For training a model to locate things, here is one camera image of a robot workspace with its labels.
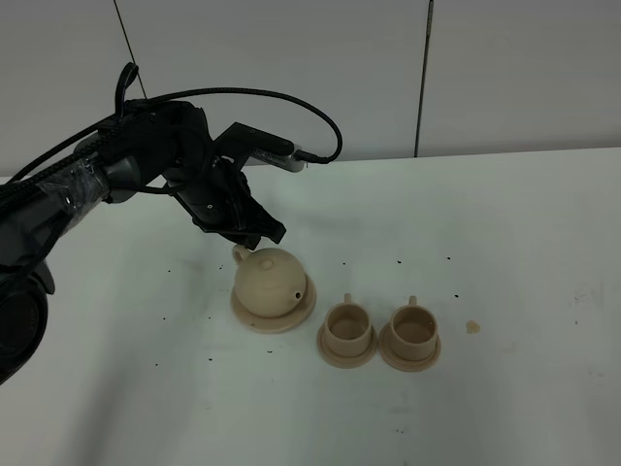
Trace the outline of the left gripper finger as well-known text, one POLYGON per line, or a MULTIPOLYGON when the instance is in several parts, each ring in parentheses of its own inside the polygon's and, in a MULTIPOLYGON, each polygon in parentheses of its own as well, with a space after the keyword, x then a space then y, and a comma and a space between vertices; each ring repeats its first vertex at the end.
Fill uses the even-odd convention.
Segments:
POLYGON ((220 231, 220 235, 235 245, 242 246, 247 250, 256 250, 262 235, 253 231, 225 229, 220 231))
POLYGON ((284 225, 273 218, 250 195, 244 197, 245 233, 249 244, 268 239, 279 244, 285 235, 284 225))

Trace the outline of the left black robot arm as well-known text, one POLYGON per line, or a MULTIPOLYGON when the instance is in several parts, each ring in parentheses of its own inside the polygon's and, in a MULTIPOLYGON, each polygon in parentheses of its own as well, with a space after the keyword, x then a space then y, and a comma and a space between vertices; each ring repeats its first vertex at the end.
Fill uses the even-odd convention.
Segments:
POLYGON ((47 258, 58 240, 100 203, 137 193, 175 198, 192 222, 254 249, 279 242, 284 225, 251 195, 246 161, 278 144, 236 123, 213 137, 188 102, 124 104, 75 150, 43 172, 1 187, 1 377, 12 377, 40 345, 55 284, 47 258))

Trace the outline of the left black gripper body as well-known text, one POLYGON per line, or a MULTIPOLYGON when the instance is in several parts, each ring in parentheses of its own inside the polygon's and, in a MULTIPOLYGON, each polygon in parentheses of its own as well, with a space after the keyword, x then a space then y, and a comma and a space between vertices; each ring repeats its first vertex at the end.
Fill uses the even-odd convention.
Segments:
POLYGON ((203 109, 166 104, 170 123, 164 169, 166 185, 203 231, 222 236, 252 234, 252 196, 242 168, 249 158, 234 139, 237 126, 214 138, 203 109))

